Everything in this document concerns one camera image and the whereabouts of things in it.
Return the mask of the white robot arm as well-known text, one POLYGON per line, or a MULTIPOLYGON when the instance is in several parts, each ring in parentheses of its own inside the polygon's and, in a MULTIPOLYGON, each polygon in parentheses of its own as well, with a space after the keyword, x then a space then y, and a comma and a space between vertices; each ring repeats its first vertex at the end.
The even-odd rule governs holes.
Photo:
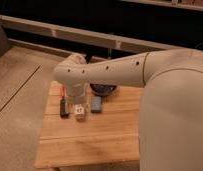
POLYGON ((203 51, 151 51, 93 64, 72 54, 53 75, 73 103, 84 100, 86 83, 142 87, 140 171, 203 171, 203 51))

